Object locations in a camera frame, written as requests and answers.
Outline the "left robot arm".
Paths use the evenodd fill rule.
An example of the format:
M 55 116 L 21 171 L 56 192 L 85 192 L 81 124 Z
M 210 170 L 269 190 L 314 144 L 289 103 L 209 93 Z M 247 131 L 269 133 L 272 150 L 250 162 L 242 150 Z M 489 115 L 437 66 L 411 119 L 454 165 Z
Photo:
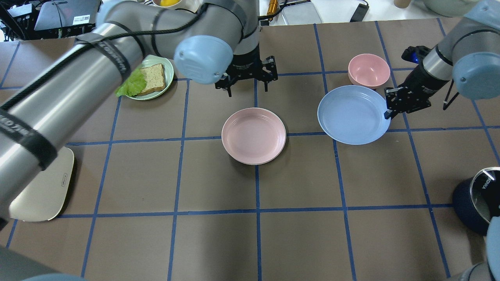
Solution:
M 93 32 L 1 106 L 1 226 L 11 202 L 147 55 L 210 85 L 259 44 L 257 0 L 203 0 L 195 14 L 120 0 L 100 10 Z

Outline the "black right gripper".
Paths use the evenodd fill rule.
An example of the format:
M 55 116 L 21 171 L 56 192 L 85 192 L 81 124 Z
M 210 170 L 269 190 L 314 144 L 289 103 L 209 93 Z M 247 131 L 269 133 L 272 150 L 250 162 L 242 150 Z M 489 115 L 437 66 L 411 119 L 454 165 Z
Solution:
M 424 68 L 423 60 L 431 49 L 426 46 L 409 46 L 401 55 L 401 59 L 417 66 L 410 72 L 405 81 L 395 88 L 384 89 L 387 111 L 384 118 L 393 119 L 397 114 L 412 113 L 430 106 L 430 94 L 424 89 L 430 85 L 432 77 Z

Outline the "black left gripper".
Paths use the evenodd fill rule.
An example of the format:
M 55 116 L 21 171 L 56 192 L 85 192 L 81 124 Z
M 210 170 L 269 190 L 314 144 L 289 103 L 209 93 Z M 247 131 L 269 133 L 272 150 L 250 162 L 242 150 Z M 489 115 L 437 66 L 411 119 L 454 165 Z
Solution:
M 214 87 L 227 91 L 229 98 L 231 98 L 231 87 L 239 81 L 248 79 L 263 82 L 264 92 L 268 92 L 269 83 L 278 80 L 275 57 L 271 55 L 261 60 L 259 50 L 234 55 L 232 62 L 223 73 L 223 76 L 215 82 Z

